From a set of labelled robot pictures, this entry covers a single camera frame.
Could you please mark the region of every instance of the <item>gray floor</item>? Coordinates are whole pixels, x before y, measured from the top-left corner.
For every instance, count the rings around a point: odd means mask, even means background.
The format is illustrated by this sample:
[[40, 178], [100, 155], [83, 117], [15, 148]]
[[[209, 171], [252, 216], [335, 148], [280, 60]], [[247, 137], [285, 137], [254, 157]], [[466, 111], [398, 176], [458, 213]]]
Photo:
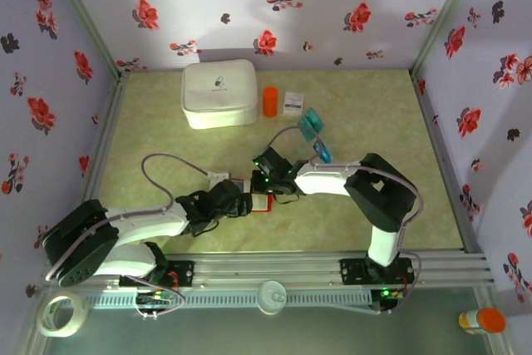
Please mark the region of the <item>gray floor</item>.
[[182, 310], [157, 321], [134, 310], [93, 311], [70, 338], [53, 341], [52, 355], [482, 355], [481, 336], [458, 326], [475, 307], [469, 290], [419, 289], [392, 316], [324, 308], [288, 308], [267, 317], [257, 309]]

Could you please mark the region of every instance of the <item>masking tape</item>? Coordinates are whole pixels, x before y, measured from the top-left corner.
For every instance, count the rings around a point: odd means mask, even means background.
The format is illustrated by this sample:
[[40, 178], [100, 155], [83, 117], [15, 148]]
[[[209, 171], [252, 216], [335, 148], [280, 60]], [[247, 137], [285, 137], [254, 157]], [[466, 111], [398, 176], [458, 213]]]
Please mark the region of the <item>masking tape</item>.
[[[54, 316], [61, 306], [61, 301], [69, 299], [73, 307], [71, 319], [62, 327], [57, 328]], [[74, 293], [66, 291], [56, 293], [55, 297], [45, 301], [37, 313], [37, 327], [39, 332], [47, 337], [69, 337], [77, 332], [89, 314], [88, 302]]]

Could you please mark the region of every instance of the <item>green floor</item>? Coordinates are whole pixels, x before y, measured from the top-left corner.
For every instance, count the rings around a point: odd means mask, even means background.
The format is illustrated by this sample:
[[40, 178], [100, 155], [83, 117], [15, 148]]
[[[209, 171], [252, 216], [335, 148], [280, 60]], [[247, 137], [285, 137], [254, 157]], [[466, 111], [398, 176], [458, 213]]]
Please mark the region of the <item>green floor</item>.
[[[418, 187], [426, 208], [406, 232], [405, 247], [462, 246], [406, 70], [258, 71], [257, 76], [259, 90], [276, 86], [281, 96], [285, 91], [305, 94], [305, 107], [314, 107], [326, 125], [322, 138], [334, 162], [376, 152]], [[180, 83], [180, 72], [131, 75], [99, 194], [104, 206], [139, 208], [167, 201], [140, 172], [143, 156], [153, 152], [248, 178], [254, 156], [277, 131], [297, 122], [260, 117], [250, 126], [195, 131], [180, 107]], [[282, 136], [275, 148], [290, 161], [312, 155], [297, 131]], [[208, 188], [201, 174], [173, 160], [150, 160], [147, 170], [175, 196]], [[155, 241], [166, 253], [186, 253], [366, 249], [370, 237], [371, 225], [350, 198], [313, 195], [274, 205], [269, 214], [222, 219], [217, 230], [196, 239]]]

